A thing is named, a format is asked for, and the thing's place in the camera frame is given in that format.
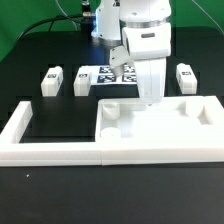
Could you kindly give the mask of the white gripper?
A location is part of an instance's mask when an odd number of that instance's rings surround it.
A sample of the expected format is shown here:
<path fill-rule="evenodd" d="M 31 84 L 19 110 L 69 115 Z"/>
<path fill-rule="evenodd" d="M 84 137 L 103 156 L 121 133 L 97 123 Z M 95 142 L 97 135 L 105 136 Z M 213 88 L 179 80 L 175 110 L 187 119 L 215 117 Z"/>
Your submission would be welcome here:
<path fill-rule="evenodd" d="M 134 62 L 139 97 L 148 107 L 159 103 L 165 91 L 166 59 Z"/>

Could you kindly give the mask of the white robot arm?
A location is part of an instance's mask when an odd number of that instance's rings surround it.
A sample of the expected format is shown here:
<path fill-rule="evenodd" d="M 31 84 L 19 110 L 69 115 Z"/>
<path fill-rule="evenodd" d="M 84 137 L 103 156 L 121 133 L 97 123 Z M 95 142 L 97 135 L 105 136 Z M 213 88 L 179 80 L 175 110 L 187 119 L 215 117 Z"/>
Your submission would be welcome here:
<path fill-rule="evenodd" d="M 101 0 L 95 15 L 91 36 L 111 48 L 112 73 L 120 77 L 125 65 L 132 66 L 140 99 L 148 105 L 160 102 L 171 54 L 169 0 Z"/>

